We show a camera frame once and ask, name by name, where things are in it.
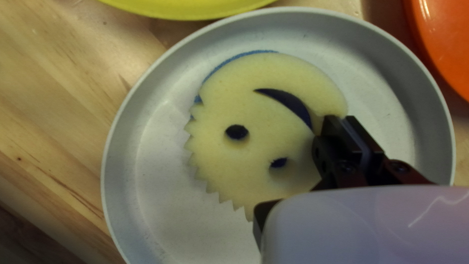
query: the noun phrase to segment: yellow sponge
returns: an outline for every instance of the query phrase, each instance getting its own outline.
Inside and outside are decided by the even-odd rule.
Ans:
[[[332,80],[314,65],[280,53],[251,54],[214,72],[202,85],[202,102],[190,113],[186,149],[220,202],[244,206],[252,220],[263,201],[307,192],[320,179],[311,157],[311,129],[259,88],[288,92],[306,106],[318,133],[325,115],[343,117],[347,105]]]

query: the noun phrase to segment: plate rim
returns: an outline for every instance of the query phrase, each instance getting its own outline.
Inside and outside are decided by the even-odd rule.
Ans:
[[[443,97],[442,92],[440,91],[436,81],[434,80],[433,76],[430,74],[428,69],[424,66],[424,64],[417,58],[415,54],[411,52],[409,48],[407,48],[403,43],[401,43],[398,39],[396,39],[394,36],[391,34],[387,33],[383,29],[371,24],[370,22],[367,22],[365,20],[361,20],[358,18],[355,18],[353,16],[337,12],[337,11],[332,11],[328,9],[322,9],[322,8],[311,8],[311,7],[274,7],[274,8],[263,8],[259,10],[254,10],[242,14],[238,14],[235,16],[231,16],[219,21],[216,21],[204,28],[201,28],[197,30],[196,32],[188,35],[187,37],[183,38],[181,41],[176,43],[174,46],[169,48],[166,52],[164,52],[142,75],[141,77],[137,80],[137,82],[133,85],[132,89],[129,91],[129,93],[126,95],[125,99],[122,101],[121,106],[119,107],[118,111],[116,112],[116,115],[114,117],[114,120],[112,122],[112,125],[110,127],[109,133],[107,135],[106,139],[106,144],[103,152],[103,157],[102,157],[102,162],[101,162],[101,175],[100,175],[100,191],[101,191],[101,202],[103,205],[103,213],[105,216],[106,220],[106,225],[109,229],[109,233],[111,235],[111,238],[113,242],[115,243],[119,253],[125,260],[127,264],[132,264],[124,254],[123,250],[121,249],[119,242],[115,236],[114,230],[112,228],[112,225],[110,223],[109,219],[109,211],[107,210],[107,203],[106,203],[106,191],[105,191],[105,179],[106,179],[106,162],[107,162],[107,157],[108,157],[108,151],[109,147],[111,145],[112,137],[115,131],[115,128],[117,126],[117,123],[120,120],[120,117],[127,107],[127,104],[129,103],[130,99],[133,97],[134,93],[136,90],[140,87],[140,85],[143,83],[143,81],[154,71],[156,67],[158,67],[167,57],[172,55],[176,50],[181,48],[182,46],[186,45],[190,41],[198,38],[199,36],[204,35],[205,33],[216,29],[218,27],[221,27],[223,25],[242,20],[245,18],[250,18],[254,16],[261,16],[261,15],[267,15],[267,14],[279,14],[279,13],[306,13],[306,14],[313,14],[313,15],[327,15],[327,16],[333,16],[339,19],[347,20],[349,22],[353,22],[356,24],[359,24],[361,26],[364,26],[381,36],[385,37],[387,40],[393,42],[395,45],[397,45],[401,50],[403,50],[407,56],[409,56],[414,63],[417,64],[417,66],[423,71],[425,76],[428,78],[430,83],[433,86],[434,91],[436,92],[440,102],[442,103],[443,110],[446,116],[447,120],[447,126],[450,131],[450,140],[451,140],[451,149],[452,149],[452,164],[451,164],[451,177],[450,177],[450,186],[453,185],[454,183],[454,174],[455,174],[455,166],[456,166],[456,143],[455,143],[455,135],[454,135],[454,127],[453,127],[453,122],[451,115],[449,113],[448,106],[446,104],[446,100]]]

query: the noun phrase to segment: yellow plate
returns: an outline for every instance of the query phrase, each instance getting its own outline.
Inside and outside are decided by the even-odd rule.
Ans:
[[[100,0],[143,16],[172,20],[208,20],[239,14],[276,0]]]

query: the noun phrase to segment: gray plate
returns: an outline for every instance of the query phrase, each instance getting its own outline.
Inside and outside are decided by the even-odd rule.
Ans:
[[[390,158],[450,185],[454,134],[444,99],[422,63],[379,28],[337,12],[268,8],[213,23],[159,58],[122,104],[106,145],[106,220],[129,264],[259,263],[251,223],[193,179],[183,149],[188,110],[225,59],[270,49],[307,60],[342,90]]]

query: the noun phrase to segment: screw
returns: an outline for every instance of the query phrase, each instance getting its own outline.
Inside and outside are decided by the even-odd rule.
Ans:
[[[400,161],[390,161],[389,166],[391,169],[393,169],[393,171],[401,174],[408,173],[410,171],[409,167]]]
[[[337,167],[339,167],[339,170],[343,172],[344,174],[354,174],[355,173],[355,166],[348,162],[348,161],[341,161],[337,164]]]

